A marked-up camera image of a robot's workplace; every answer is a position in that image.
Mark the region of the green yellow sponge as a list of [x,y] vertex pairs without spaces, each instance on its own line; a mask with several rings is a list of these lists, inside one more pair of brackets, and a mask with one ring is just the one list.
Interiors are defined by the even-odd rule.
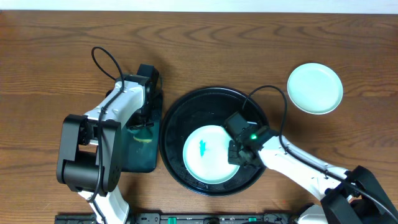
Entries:
[[149,143],[152,142],[154,135],[149,128],[144,128],[138,130],[136,134],[134,134],[133,139],[138,142]]

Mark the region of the mint green plate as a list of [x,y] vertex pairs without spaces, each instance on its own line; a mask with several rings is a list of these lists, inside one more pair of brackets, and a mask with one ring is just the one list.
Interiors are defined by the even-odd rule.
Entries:
[[228,162],[231,137],[221,126],[202,126],[192,132],[183,145],[183,163],[196,180],[221,184],[231,179],[240,166]]
[[292,103],[309,114],[327,114],[343,99],[343,84],[335,71],[320,63],[305,63],[295,68],[287,80]]

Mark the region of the black rectangular tray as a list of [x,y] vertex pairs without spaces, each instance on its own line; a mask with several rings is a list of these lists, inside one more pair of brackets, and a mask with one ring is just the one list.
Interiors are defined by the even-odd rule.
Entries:
[[154,135],[152,142],[143,143],[135,141],[133,136],[140,129],[129,129],[129,122],[123,126],[123,172],[149,173],[156,168],[160,124],[162,118],[162,103],[163,94],[160,92],[155,101],[155,109],[152,112],[154,125],[147,127]]

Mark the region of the black round tray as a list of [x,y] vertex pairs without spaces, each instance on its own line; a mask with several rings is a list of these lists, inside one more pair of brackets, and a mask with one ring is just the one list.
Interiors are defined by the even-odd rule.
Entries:
[[244,166],[226,182],[206,184],[196,180],[183,163],[183,145],[194,130],[205,125],[222,126],[241,108],[248,121],[269,124],[261,107],[254,100],[245,102],[246,97],[233,88],[212,86],[187,93],[169,108],[160,127],[159,151],[168,172],[180,185],[197,194],[223,197],[246,190],[264,173],[264,166]]

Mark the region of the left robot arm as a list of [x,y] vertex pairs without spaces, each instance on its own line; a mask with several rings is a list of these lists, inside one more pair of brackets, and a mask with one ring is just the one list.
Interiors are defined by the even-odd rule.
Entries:
[[56,177],[89,203],[95,223],[127,223],[130,207],[118,187],[121,173],[156,167],[158,78],[157,70],[123,75],[98,106],[63,121]]

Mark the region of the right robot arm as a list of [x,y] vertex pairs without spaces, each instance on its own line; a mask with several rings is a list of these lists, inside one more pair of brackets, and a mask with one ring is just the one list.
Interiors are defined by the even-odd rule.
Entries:
[[327,223],[397,223],[397,209],[375,175],[330,165],[291,144],[267,126],[227,127],[229,163],[264,164],[284,174],[321,203]]

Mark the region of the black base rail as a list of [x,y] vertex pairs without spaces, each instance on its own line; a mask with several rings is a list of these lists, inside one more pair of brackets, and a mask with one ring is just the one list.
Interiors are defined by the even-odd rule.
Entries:
[[56,215],[54,223],[130,223],[130,224],[234,224],[234,223],[275,223],[298,224],[301,223],[297,215],[288,213],[252,213],[252,214],[162,214],[162,213],[136,213],[121,215],[97,215],[63,213]]

